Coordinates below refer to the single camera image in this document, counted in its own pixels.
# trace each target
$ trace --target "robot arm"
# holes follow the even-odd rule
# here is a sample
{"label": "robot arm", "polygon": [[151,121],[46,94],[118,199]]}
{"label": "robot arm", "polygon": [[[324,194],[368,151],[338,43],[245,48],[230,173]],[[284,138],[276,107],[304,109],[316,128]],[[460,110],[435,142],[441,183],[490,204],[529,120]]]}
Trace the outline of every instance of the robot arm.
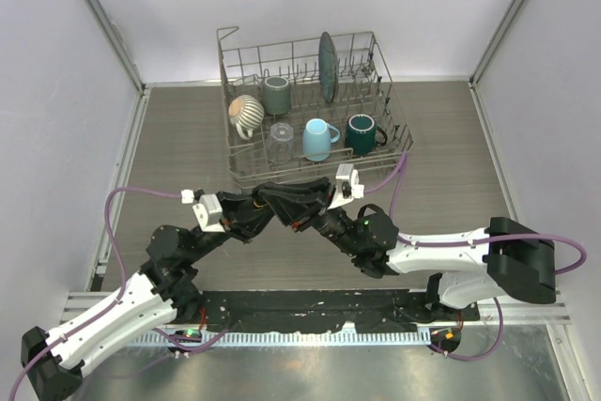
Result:
{"label": "robot arm", "polygon": [[[478,244],[493,235],[531,232],[507,219],[488,228],[446,236],[399,235],[378,206],[363,206],[350,219],[342,206],[362,198],[363,186],[352,164],[340,165],[335,183],[327,178],[298,185],[267,183],[251,194],[188,192],[198,226],[164,225],[146,248],[149,260],[127,282],[125,295],[105,316],[60,343],[28,376],[40,400],[66,399],[100,363],[140,334],[170,322],[190,322],[201,307],[192,264],[228,239],[245,243],[276,216],[295,232],[309,227],[351,257],[368,276],[381,278],[415,270],[436,271],[426,291],[427,306],[462,309],[472,302],[509,294],[521,301],[555,301],[553,245],[531,240]],[[428,245],[461,242],[457,246]],[[69,323],[47,332],[33,328],[23,336],[22,364],[48,344],[87,322],[117,297],[118,290]]]}

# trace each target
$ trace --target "striped mug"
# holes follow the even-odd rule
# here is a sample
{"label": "striped mug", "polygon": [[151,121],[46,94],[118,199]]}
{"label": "striped mug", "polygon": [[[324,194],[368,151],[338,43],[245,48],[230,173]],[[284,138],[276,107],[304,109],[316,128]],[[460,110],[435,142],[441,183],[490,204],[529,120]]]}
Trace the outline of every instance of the striped mug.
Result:
{"label": "striped mug", "polygon": [[240,138],[250,140],[253,138],[253,130],[261,125],[265,110],[261,102],[245,94],[232,100],[227,114],[230,124],[236,128]]}

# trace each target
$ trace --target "clear glass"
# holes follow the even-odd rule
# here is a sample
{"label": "clear glass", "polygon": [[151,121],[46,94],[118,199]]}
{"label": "clear glass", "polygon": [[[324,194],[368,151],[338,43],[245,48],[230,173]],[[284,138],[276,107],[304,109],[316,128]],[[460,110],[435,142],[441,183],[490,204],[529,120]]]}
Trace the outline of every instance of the clear glass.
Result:
{"label": "clear glass", "polygon": [[270,162],[286,163],[292,160],[294,152],[294,130],[285,122],[276,122],[270,128],[270,136],[265,148]]}

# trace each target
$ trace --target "mug handle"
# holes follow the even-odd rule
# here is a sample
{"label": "mug handle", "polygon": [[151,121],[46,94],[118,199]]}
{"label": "mug handle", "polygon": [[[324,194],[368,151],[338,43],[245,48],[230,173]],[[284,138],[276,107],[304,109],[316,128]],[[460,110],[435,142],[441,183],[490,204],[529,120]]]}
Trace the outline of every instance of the mug handle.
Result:
{"label": "mug handle", "polygon": [[243,140],[250,140],[251,138],[253,138],[253,131],[247,130],[248,135],[246,135],[244,133],[244,129],[242,128],[242,126],[240,126],[240,124],[236,124],[236,130],[238,131],[238,135],[240,135],[240,138],[242,138]]}
{"label": "mug handle", "polygon": [[382,129],[380,126],[376,126],[376,129],[378,129],[378,131],[382,134],[382,136],[384,137],[384,141],[378,141],[376,140],[376,144],[378,146],[386,146],[386,143],[388,143],[388,134],[384,131],[384,129]]}
{"label": "mug handle", "polygon": [[338,129],[336,129],[332,124],[328,124],[328,129],[330,129],[331,131],[336,131],[336,136],[334,136],[331,140],[330,143],[335,143],[340,139],[340,131]]}

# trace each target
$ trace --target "table surface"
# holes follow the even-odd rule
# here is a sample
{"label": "table surface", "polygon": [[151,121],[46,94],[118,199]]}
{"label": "table surface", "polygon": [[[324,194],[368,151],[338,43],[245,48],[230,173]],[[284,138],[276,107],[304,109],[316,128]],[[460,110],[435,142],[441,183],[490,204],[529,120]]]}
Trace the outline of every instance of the table surface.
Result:
{"label": "table surface", "polygon": [[[454,233],[486,226],[492,216],[507,216],[468,84],[399,83],[396,89],[415,140],[394,215],[400,229],[411,234]],[[129,185],[172,193],[182,188],[234,191],[223,114],[217,86],[153,88]],[[370,173],[362,182],[375,185],[384,176]],[[388,209],[393,185],[348,206],[349,216],[354,218],[365,203]],[[162,224],[193,227],[190,207],[126,194],[116,239],[128,273],[147,260],[150,236]],[[231,239],[195,266],[195,283],[210,290],[420,288],[429,275],[368,278],[316,231],[294,234],[277,220],[251,244]],[[111,258],[102,289],[116,289],[119,282]]]}

